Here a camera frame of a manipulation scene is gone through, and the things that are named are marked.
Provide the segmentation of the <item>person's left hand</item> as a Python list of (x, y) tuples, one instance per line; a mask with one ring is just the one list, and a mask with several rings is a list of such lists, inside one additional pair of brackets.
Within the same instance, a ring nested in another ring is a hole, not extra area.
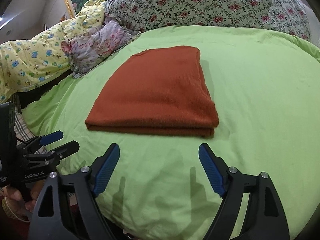
[(31, 201), (25, 202), (17, 189), (6, 186), (1, 187), (1, 196), (5, 199), (5, 211), (9, 217), (28, 223), (28, 215), (33, 213), (38, 196), (44, 186), (45, 180), (39, 180), (32, 184), (30, 190)]

